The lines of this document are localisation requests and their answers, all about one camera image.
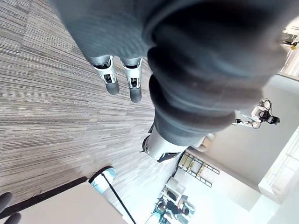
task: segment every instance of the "black cable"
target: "black cable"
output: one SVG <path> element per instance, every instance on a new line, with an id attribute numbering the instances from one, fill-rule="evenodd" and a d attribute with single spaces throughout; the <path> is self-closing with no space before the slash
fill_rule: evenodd
<path id="1" fill-rule="evenodd" d="M 110 182 L 107 180 L 107 178 L 105 177 L 105 175 L 103 173 L 102 173 L 102 176 L 104 177 L 104 179 L 106 180 L 106 182 L 109 184 L 109 187 L 111 188 L 111 190 L 113 191 L 113 193 L 117 197 L 117 199 L 120 201 L 121 205 L 125 209 L 126 213 L 129 215 L 129 217 L 131 218 L 131 220 L 133 221 L 133 223 L 136 224 L 135 220 L 131 216 L 130 212 L 128 211 L 128 209 L 126 208 L 126 206 L 124 205 L 124 203 L 122 202 L 121 198 L 118 196 L 118 194 L 116 193 L 116 191 L 114 190 L 114 188 L 112 187 L 112 185 L 110 184 Z"/>

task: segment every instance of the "white wall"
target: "white wall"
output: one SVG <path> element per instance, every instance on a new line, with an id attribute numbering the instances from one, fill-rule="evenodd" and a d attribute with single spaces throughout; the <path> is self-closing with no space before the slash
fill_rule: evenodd
<path id="1" fill-rule="evenodd" d="M 287 199 L 278 209 L 269 224 L 298 224 L 299 223 L 299 182 Z"/>
<path id="2" fill-rule="evenodd" d="M 182 170 L 178 170 L 175 178 L 186 187 L 184 194 L 196 209 L 189 224 L 266 224 L 279 207 L 275 202 L 262 196 L 257 202 L 255 201 L 252 210 L 247 211 L 223 194 L 218 189 L 220 186 L 213 189 L 214 183 L 212 188 L 209 188 Z M 236 196 L 244 199 L 254 197 L 254 194 L 251 194 L 246 187 L 241 187 L 236 189 L 235 199 Z"/>
<path id="3" fill-rule="evenodd" d="M 196 209 L 189 224 L 253 224 L 241 222 L 241 217 L 250 220 L 248 211 L 191 175 L 178 171 L 175 178 L 186 187 L 184 195 Z"/>
<path id="4" fill-rule="evenodd" d="M 87 182 L 20 213 L 20 224 L 126 224 L 122 215 Z"/>
<path id="5" fill-rule="evenodd" d="M 264 96 L 272 101 L 273 114 L 281 119 L 279 125 L 262 124 L 257 130 L 230 126 L 216 134 L 211 149 L 203 154 L 204 159 L 214 160 L 221 169 L 231 170 L 230 175 L 246 179 L 255 189 L 299 126 L 298 95 L 268 85 Z"/>

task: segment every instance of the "gray striped carpet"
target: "gray striped carpet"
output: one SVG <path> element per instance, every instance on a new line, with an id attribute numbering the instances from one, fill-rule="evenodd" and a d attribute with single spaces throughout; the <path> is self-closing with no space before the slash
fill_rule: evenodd
<path id="1" fill-rule="evenodd" d="M 18 203 L 113 165 L 124 203 L 149 213 L 174 164 L 138 152 L 154 118 L 147 63 L 134 104 L 120 62 L 111 96 L 44 0 L 1 0 L 0 16 L 0 193 Z"/>

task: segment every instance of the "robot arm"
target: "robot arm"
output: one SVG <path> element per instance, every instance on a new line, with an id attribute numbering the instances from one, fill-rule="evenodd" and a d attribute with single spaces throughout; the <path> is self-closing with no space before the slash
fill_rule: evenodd
<path id="1" fill-rule="evenodd" d="M 159 162 L 231 125 L 235 109 L 259 101 L 283 66 L 280 34 L 299 9 L 296 0 L 50 2 L 112 94 L 119 87 L 110 56 L 122 60 L 138 102 L 141 74 L 129 69 L 147 54 L 155 119 L 142 147 Z"/>

